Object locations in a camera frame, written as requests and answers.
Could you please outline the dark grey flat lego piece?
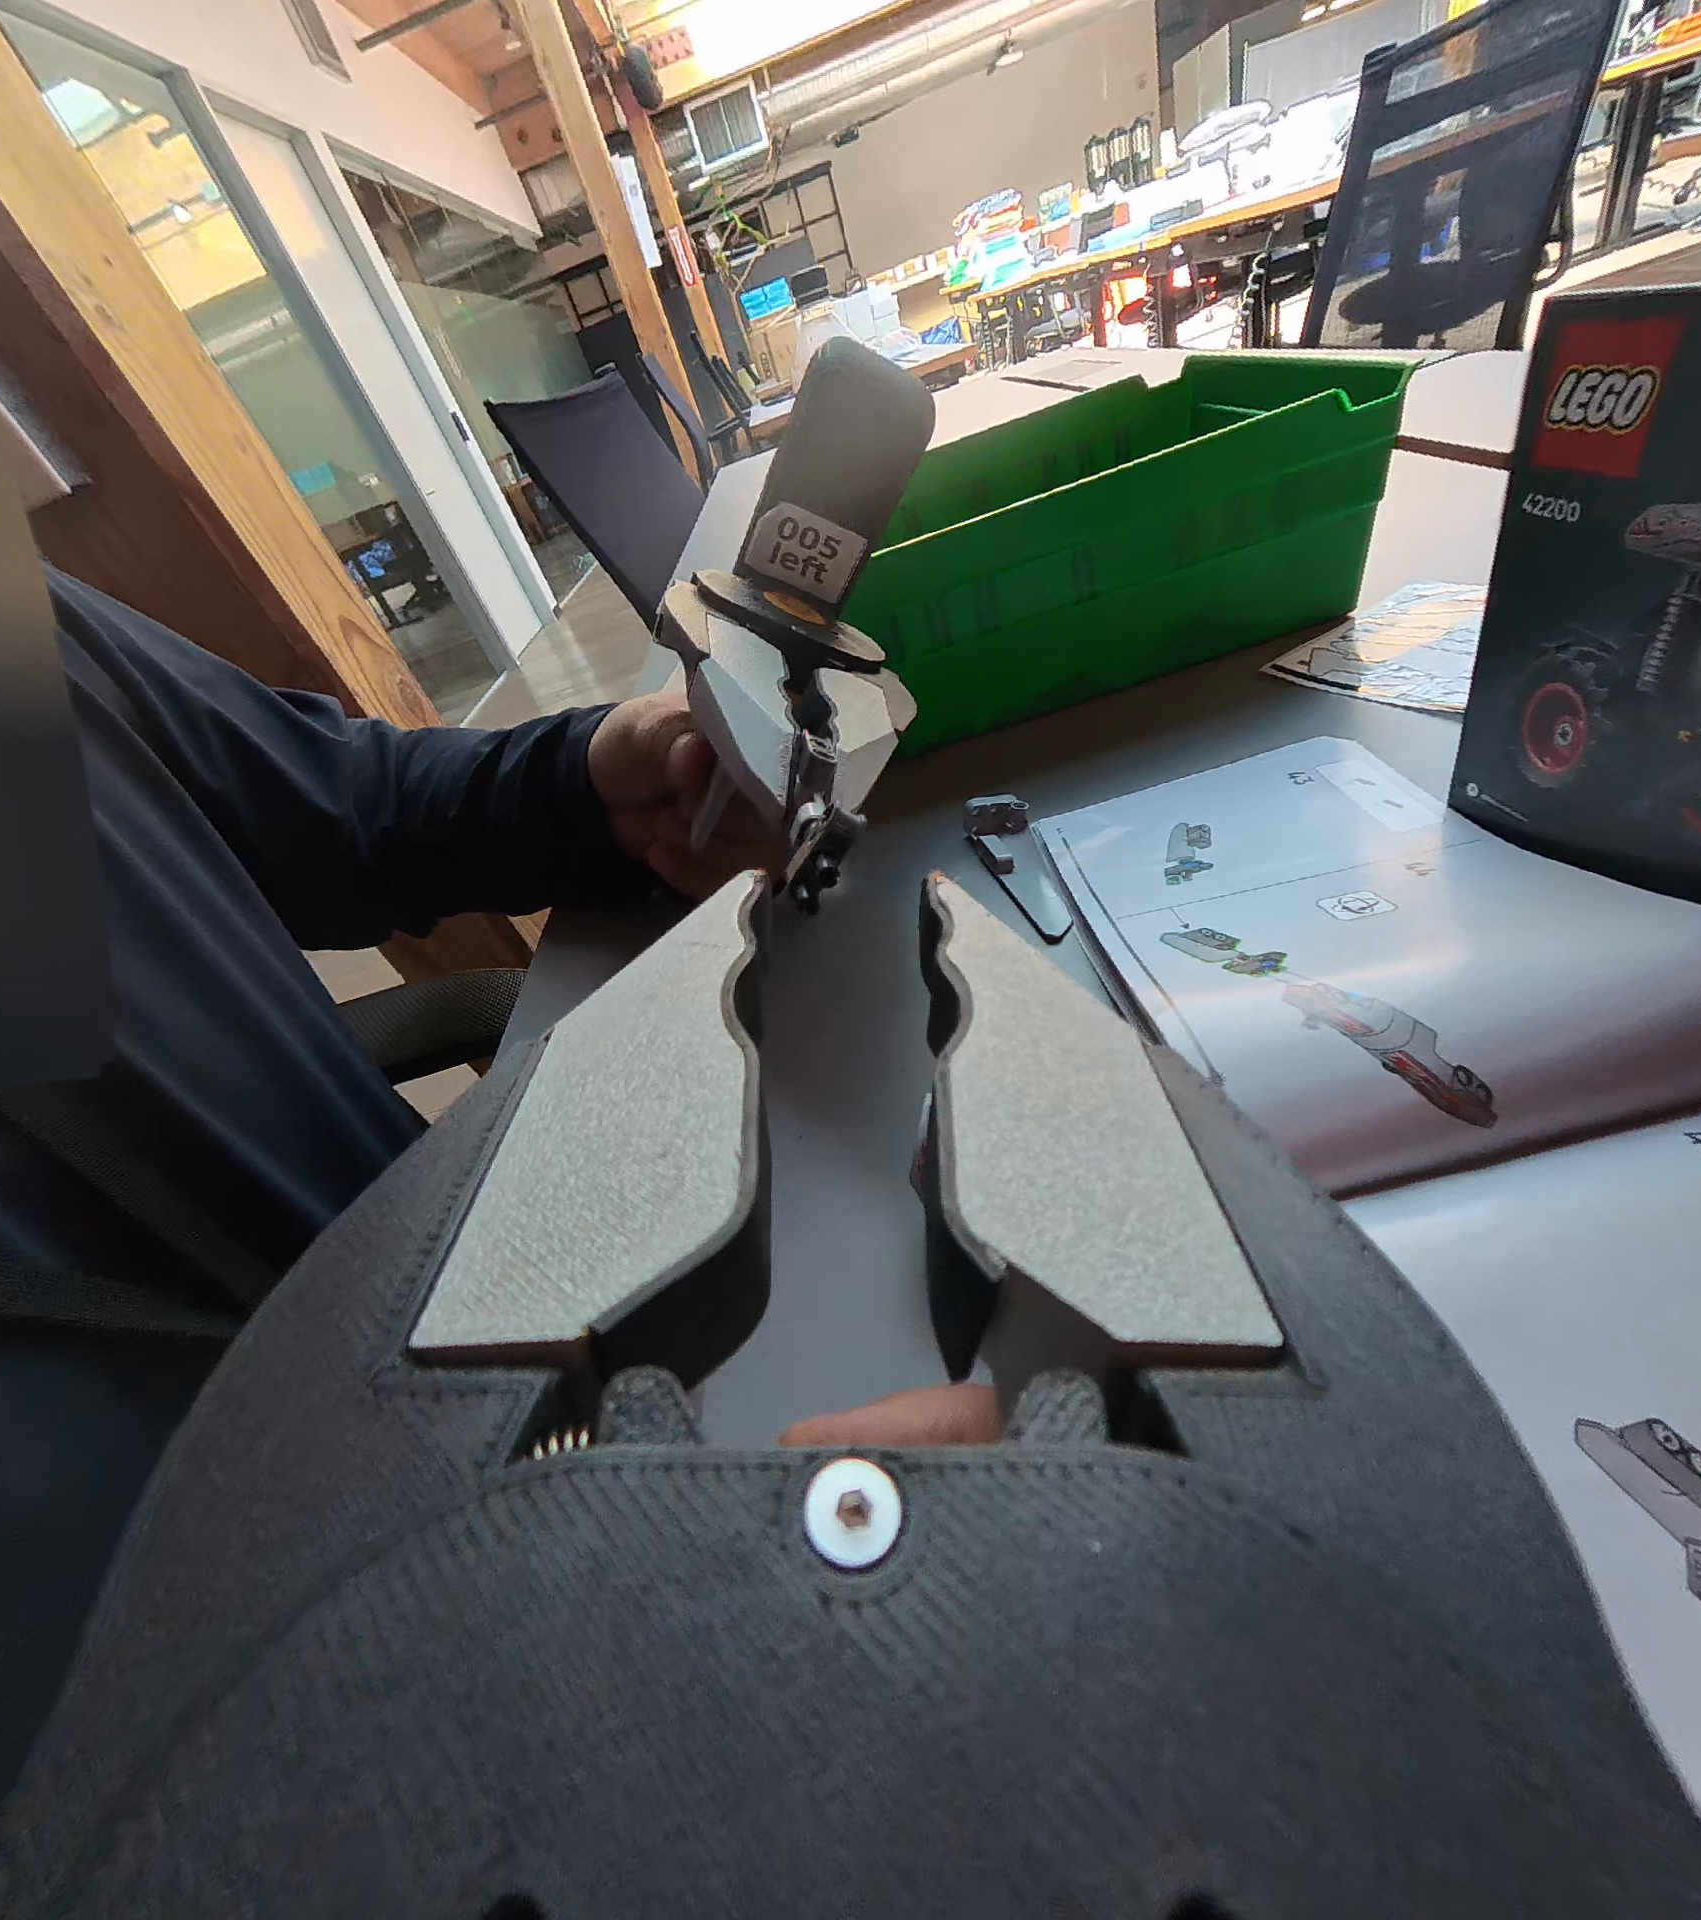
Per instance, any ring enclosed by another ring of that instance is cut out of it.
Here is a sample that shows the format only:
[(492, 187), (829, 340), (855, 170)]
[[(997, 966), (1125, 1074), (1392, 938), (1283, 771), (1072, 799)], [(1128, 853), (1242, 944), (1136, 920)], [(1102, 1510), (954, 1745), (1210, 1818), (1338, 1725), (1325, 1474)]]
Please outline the dark grey flat lego piece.
[(987, 872), (1039, 938), (1051, 948), (1068, 940), (1072, 917), (1034, 833), (1030, 829), (1019, 833), (970, 829), (964, 837)]

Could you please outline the black lego set box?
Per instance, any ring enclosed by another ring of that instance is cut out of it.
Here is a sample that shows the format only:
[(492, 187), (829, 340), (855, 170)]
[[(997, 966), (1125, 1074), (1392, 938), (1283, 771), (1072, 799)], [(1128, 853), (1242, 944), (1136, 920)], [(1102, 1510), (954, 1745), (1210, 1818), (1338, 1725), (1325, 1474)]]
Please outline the black lego set box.
[(1450, 802), (1701, 902), (1701, 284), (1543, 311)]

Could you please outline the small dark lego assembly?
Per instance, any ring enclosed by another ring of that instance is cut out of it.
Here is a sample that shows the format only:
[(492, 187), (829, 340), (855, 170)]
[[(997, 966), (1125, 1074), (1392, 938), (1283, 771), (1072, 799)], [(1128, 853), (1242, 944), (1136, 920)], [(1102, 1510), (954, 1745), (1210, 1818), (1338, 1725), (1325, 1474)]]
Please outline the small dark lego assembly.
[(818, 687), (799, 699), (795, 724), (785, 804), (788, 848), (776, 884), (795, 908), (814, 917), (862, 834), (862, 815), (848, 799), (852, 748)]

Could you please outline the person's left hand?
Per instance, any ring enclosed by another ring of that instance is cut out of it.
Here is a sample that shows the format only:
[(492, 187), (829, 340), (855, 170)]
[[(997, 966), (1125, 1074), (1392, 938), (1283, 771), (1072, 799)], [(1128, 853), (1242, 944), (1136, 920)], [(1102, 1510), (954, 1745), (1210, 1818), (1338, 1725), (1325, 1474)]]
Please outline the person's left hand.
[(676, 894), (702, 900), (738, 875), (781, 869), (781, 829), (740, 799), (692, 842), (716, 756), (676, 684), (612, 706), (587, 768), (616, 845)]

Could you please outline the green plastic bin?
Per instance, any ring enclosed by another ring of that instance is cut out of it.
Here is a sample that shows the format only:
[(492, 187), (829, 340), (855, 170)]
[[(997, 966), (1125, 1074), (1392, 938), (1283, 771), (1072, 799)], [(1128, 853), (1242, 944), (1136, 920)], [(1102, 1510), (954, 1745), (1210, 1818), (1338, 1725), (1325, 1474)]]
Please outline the green plastic bin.
[(900, 755), (1352, 613), (1415, 364), (1199, 350), (933, 449), (847, 603), (916, 703)]

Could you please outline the lego instruction booklet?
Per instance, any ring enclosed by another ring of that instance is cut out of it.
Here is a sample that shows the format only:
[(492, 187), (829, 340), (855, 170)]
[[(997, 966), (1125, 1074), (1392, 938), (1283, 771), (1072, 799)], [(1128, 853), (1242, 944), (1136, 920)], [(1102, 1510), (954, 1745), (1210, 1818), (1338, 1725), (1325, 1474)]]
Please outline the lego instruction booklet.
[(1116, 992), (1470, 1352), (1701, 1808), (1701, 904), (1318, 736), (1036, 824)]

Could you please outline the long wooden workbench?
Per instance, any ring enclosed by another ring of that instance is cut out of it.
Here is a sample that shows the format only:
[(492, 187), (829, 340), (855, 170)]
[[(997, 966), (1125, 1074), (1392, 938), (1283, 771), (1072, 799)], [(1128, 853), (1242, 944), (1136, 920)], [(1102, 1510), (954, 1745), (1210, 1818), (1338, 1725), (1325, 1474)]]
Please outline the long wooden workbench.
[[(1334, 183), (1108, 232), (1090, 252), (954, 287), (950, 314), (888, 340), (930, 387), (1066, 348), (1295, 345), (1329, 238)], [(1701, 232), (1701, 60), (1609, 81), (1591, 110), (1538, 287), (1649, 241)]]

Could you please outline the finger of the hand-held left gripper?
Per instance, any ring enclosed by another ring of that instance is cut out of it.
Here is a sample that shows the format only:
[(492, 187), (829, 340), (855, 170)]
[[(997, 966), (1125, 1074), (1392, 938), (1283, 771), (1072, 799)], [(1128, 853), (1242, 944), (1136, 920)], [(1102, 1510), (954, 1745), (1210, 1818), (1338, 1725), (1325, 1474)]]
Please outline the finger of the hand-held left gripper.
[(808, 800), (862, 815), (916, 704), (894, 672), (814, 672), (808, 688)]
[(747, 676), (726, 667), (688, 675), (688, 709), (716, 756), (691, 838), (708, 842), (733, 800), (744, 800), (790, 842), (790, 778), (799, 729), (785, 667)]

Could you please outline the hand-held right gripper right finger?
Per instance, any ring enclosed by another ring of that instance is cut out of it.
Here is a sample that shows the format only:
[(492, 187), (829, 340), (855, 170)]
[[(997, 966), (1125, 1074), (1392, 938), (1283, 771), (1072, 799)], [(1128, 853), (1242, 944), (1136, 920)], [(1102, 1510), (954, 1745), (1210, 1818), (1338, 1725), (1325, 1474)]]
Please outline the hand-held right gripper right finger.
[(919, 958), (933, 1081), (916, 1185), (947, 1375), (1274, 1369), (1285, 1332), (1164, 1055), (944, 872), (920, 889)]

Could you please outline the person's left forearm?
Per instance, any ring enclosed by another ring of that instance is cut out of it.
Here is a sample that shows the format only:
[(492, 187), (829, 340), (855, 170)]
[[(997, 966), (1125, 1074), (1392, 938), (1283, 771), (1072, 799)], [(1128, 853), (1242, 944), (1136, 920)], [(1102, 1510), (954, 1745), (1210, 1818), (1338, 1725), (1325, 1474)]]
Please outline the person's left forearm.
[(644, 900), (587, 759), (607, 706), (508, 730), (405, 730), (271, 688), (45, 568), (105, 865), (182, 875), (201, 927), (277, 919), (298, 948), (375, 948), (459, 914)]

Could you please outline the lego sticker sheet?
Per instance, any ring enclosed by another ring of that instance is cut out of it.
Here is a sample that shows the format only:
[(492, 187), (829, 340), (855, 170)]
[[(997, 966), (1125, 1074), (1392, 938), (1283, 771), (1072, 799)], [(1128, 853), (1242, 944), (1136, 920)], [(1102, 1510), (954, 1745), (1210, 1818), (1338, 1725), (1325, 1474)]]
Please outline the lego sticker sheet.
[(1464, 717), (1486, 611), (1486, 586), (1410, 585), (1275, 657), (1263, 675), (1342, 699)]

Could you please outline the dark fabric chair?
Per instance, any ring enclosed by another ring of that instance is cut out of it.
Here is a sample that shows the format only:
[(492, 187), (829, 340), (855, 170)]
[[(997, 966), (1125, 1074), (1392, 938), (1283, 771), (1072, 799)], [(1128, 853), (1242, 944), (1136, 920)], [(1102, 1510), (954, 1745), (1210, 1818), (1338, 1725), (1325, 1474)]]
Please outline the dark fabric chair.
[(655, 633), (675, 565), (718, 466), (692, 401), (653, 354), (642, 357), (642, 366), (688, 436), (694, 476), (684, 470), (671, 432), (655, 431), (615, 368), (556, 396), (490, 398), (484, 413), (629, 600), (644, 633)]

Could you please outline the person's dark navy shirt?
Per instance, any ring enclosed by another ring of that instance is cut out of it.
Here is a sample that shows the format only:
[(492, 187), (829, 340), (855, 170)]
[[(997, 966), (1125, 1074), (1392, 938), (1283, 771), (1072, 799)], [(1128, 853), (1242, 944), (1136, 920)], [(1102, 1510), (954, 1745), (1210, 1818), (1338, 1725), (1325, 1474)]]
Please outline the person's dark navy shirt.
[[(32, 1112), (109, 1137), (257, 1270), (218, 1285), (2, 1108), (0, 1260), (238, 1315), (422, 1131), (301, 956), (379, 947), (393, 923), (269, 904), (110, 914), (117, 1058), (30, 1096)], [(214, 1356), (194, 1339), (0, 1321), (0, 1801)]]

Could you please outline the large wooden post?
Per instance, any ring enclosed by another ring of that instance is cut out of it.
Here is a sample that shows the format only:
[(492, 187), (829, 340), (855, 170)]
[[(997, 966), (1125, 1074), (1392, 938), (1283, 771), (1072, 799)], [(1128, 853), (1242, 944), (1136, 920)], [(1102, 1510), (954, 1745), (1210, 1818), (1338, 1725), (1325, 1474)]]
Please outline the large wooden post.
[(437, 724), (2, 33), (0, 366), (88, 474), (30, 517), (55, 567), (269, 687)]

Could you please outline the black mesh office chair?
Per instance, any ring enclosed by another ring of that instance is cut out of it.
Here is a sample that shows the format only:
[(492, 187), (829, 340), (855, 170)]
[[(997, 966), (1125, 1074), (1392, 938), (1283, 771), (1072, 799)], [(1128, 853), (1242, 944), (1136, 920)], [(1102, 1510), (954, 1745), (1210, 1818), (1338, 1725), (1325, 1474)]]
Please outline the black mesh office chair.
[(1368, 57), (1302, 345), (1521, 345), (1618, 2), (1492, 2)]

